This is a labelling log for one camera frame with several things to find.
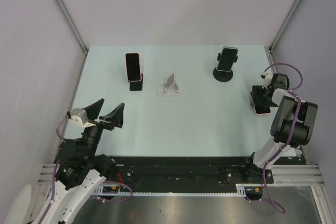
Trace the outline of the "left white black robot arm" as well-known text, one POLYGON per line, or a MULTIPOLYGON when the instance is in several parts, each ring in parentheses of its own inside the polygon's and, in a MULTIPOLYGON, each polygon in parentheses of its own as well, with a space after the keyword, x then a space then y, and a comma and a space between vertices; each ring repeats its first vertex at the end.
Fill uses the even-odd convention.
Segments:
POLYGON ((33 223, 73 223, 93 192, 116 175, 116 162, 105 154, 96 155, 104 130, 123 126, 124 103, 107 115, 100 115, 104 99, 67 112, 62 121, 83 128, 80 138, 62 140, 51 178, 51 192, 33 223))

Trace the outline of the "pink phone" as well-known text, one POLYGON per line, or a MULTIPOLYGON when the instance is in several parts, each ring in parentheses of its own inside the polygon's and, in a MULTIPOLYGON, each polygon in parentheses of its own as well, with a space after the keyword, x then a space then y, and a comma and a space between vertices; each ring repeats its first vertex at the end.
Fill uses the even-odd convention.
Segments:
POLYGON ((125 54, 127 80, 129 82, 138 82, 142 79, 141 67, 140 67, 140 55, 138 53, 125 54))
POLYGON ((253 98, 252 98, 252 92, 250 93, 250 105, 253 109, 253 112, 256 116, 267 116, 271 113, 271 109, 270 108, 264 108, 261 106, 255 106, 253 98))

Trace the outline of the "white silver phone stand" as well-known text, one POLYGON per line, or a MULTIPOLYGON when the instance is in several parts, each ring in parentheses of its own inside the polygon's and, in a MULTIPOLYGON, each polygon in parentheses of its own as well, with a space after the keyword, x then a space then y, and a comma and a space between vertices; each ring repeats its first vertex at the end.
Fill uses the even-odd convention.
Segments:
POLYGON ((158 86, 158 96, 177 96, 179 87, 175 81, 175 74, 171 74, 165 81, 158 86))

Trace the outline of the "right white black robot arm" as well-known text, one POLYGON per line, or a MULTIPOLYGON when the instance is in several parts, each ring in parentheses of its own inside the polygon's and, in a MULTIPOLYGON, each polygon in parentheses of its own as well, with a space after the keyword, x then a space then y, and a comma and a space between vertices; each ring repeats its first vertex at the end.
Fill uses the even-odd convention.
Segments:
POLYGON ((271 108, 276 114, 270 128, 270 139, 251 154, 242 169, 243 179, 249 183, 265 182, 273 164, 287 151, 309 143, 317 117, 318 105, 308 102, 289 89, 285 74, 262 72, 260 86, 252 86, 251 106, 256 115, 266 115, 271 108))

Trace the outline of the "black phone stand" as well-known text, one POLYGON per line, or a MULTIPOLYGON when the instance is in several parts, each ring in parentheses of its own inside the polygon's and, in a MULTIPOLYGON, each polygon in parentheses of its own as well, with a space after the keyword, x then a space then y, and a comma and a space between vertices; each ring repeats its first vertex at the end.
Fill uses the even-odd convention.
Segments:
POLYGON ((129 82, 129 90, 130 91, 142 91, 143 90, 143 74, 141 74, 140 81, 129 82))

